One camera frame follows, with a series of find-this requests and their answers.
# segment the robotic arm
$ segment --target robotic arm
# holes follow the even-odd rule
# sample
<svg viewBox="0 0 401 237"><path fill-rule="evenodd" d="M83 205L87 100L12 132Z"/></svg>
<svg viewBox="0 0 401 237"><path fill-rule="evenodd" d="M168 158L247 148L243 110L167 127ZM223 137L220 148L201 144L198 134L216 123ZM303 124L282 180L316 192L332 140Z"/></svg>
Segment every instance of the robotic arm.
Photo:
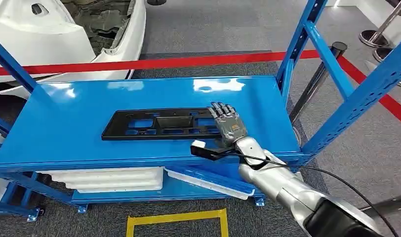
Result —
<svg viewBox="0 0 401 237"><path fill-rule="evenodd" d="M287 167L246 157L285 164L247 135L233 107L215 102L212 106L208 109L225 148L207 149L203 142L195 141L191 146L192 154L216 160L227 151L240 153L239 172L243 179L282 205L310 237L382 237L374 220L351 204L313 189Z"/></svg>

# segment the blue metal shelf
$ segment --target blue metal shelf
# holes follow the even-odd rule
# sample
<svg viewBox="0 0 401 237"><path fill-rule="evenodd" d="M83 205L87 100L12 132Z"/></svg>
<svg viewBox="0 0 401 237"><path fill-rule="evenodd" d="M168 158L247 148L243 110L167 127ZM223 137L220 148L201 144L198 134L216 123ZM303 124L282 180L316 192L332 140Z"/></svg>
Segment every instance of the blue metal shelf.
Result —
<svg viewBox="0 0 401 237"><path fill-rule="evenodd" d="M117 110L204 108L210 101L233 105L249 134L269 151L300 151L272 76L44 83L33 91L4 141L0 170L211 164L190 154L192 140L100 137ZM220 162L238 163L239 158Z"/></svg>
<svg viewBox="0 0 401 237"><path fill-rule="evenodd" d="M316 28L327 0L308 0L276 77L209 77L79 81L36 84L0 44L0 64L31 97L0 149L0 177L84 210L85 204L118 201L225 198L226 195L165 177L161 191L66 195L18 171L140 166L227 165L190 155L190 140L102 141L116 110L204 108L210 101L233 105L249 134L290 164L304 165L328 146L401 79L401 44L355 90ZM344 102L302 148L289 121L286 102L299 55L311 39ZM0 129L9 130L0 122Z"/></svg>

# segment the yellow floor tape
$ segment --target yellow floor tape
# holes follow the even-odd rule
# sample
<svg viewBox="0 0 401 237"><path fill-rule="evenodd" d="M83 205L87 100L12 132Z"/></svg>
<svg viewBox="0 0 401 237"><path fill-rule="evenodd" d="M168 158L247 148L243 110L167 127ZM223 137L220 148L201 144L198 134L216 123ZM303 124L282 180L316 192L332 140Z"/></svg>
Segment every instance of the yellow floor tape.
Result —
<svg viewBox="0 0 401 237"><path fill-rule="evenodd" d="M176 221L190 221L199 219L219 218L221 224L221 237L228 237L228 221L227 209L215 211L199 211L189 213L179 213L161 216L144 216L144 217L130 217L128 216L128 223L126 227L126 237L134 236L134 228L136 225L158 224Z"/></svg>

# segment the lower shelf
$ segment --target lower shelf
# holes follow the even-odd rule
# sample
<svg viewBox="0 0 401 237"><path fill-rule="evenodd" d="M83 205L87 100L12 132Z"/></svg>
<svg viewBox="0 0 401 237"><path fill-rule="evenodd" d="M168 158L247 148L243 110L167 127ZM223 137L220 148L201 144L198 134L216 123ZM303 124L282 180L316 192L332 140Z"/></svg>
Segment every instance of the lower shelf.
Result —
<svg viewBox="0 0 401 237"><path fill-rule="evenodd" d="M255 198L263 198L264 194L256 190ZM154 200L188 200L188 199L217 199L230 198L230 196L189 184L164 174L163 187L154 191L112 192L81 194L74 192L72 203L110 203L130 201L154 201Z"/></svg>

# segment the red rope barrier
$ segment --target red rope barrier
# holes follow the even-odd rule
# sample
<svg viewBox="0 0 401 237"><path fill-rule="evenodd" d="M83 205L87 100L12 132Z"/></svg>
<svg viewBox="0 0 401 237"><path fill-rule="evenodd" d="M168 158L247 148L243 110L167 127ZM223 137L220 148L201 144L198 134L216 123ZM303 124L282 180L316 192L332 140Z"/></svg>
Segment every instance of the red rope barrier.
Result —
<svg viewBox="0 0 401 237"><path fill-rule="evenodd" d="M234 63L255 63L255 62L273 62L281 61L285 52L270 53L251 53L236 55L214 55L187 58L164 58L148 59L126 62L107 62L107 63L75 63L58 65L41 65L23 67L29 74L47 74L47 73L78 73L78 72L98 72L111 70L130 70L130 69L154 69L154 68L181 68L209 65L222 65ZM301 59L319 58L315 50L304 50ZM0 67L0 76L6 76L9 73Z"/></svg>

